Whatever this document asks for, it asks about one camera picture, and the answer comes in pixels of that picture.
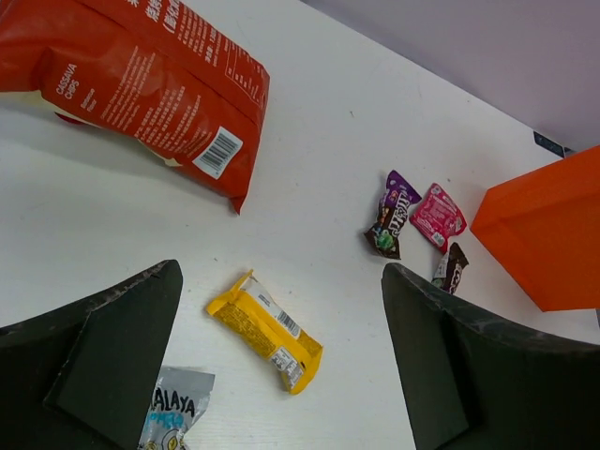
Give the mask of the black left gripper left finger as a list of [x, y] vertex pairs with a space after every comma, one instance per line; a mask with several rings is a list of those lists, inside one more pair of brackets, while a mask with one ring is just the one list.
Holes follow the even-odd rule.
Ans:
[[182, 288], [166, 260], [2, 327], [2, 448], [136, 448]]

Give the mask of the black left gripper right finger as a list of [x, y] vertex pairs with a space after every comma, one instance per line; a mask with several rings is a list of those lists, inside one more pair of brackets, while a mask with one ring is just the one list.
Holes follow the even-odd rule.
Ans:
[[599, 348], [509, 321], [398, 263], [382, 298], [419, 449], [595, 449]]

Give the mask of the silver blue snack packet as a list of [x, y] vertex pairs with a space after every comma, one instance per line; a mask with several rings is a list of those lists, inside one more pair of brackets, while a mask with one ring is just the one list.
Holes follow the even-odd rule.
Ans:
[[137, 448], [188, 449], [184, 436], [208, 409], [215, 379], [192, 368], [161, 367]]

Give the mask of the brown small candy packet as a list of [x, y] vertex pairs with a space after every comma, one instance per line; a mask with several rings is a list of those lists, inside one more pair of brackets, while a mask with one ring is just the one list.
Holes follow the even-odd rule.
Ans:
[[452, 243], [442, 259], [431, 280], [433, 286], [454, 295], [462, 278], [464, 269], [469, 261], [456, 242]]

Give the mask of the pink candy packet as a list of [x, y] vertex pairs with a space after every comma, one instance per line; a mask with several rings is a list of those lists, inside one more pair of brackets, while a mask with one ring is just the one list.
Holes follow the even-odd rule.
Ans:
[[437, 183], [430, 186], [411, 215], [410, 223], [442, 254], [447, 252], [450, 240], [468, 228], [461, 210]]

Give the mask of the purple M&M packet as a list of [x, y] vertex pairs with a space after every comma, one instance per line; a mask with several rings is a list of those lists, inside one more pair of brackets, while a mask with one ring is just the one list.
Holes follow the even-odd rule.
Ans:
[[376, 253], [387, 259], [400, 260], [400, 232], [409, 219], [409, 209], [421, 200], [421, 195], [397, 171], [388, 174], [376, 220], [364, 232]]

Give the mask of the yellow candy packet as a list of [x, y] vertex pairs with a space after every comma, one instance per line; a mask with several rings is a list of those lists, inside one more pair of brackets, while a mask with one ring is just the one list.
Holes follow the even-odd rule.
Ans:
[[300, 394], [314, 379], [323, 345], [277, 304], [252, 271], [213, 299], [205, 310], [270, 362], [289, 394]]

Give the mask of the red cassava chips bag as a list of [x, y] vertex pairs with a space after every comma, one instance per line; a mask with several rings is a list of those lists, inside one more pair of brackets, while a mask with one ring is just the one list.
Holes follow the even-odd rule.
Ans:
[[228, 198], [248, 195], [270, 77], [180, 1], [5, 1], [1, 92], [128, 136]]

